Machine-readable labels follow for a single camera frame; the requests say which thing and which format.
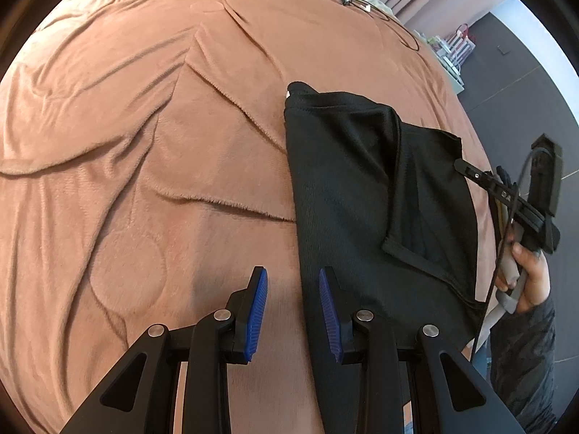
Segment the person's right forearm sleeve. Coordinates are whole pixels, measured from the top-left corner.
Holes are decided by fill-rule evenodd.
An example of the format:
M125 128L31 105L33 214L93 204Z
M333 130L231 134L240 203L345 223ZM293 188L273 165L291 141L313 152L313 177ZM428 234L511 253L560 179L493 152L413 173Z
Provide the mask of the person's right forearm sleeve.
M548 433L554 414L554 304L505 315L491 330L491 383L527 433Z

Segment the person's right hand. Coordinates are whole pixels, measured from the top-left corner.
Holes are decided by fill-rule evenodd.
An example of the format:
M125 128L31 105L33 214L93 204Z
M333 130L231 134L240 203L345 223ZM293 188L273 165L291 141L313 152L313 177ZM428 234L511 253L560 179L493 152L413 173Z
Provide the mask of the person's right hand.
M520 226L509 225L503 235L502 257L511 257L521 268L521 277L514 282L510 276L499 268L494 283L496 291L508 293L517 291L519 296L516 307L510 315L524 314L540 306L550 296L550 271L544 252L539 249L531 251L520 242Z

